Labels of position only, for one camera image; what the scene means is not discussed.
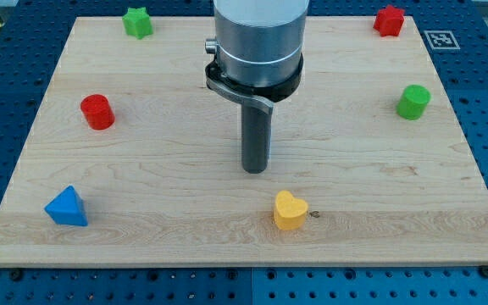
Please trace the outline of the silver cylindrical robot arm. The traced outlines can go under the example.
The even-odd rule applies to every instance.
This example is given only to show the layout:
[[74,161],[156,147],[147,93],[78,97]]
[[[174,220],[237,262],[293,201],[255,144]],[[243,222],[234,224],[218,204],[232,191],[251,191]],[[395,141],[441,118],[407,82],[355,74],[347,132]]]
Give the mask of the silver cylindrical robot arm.
[[214,0],[206,76],[230,89],[288,98],[299,86],[308,0]]

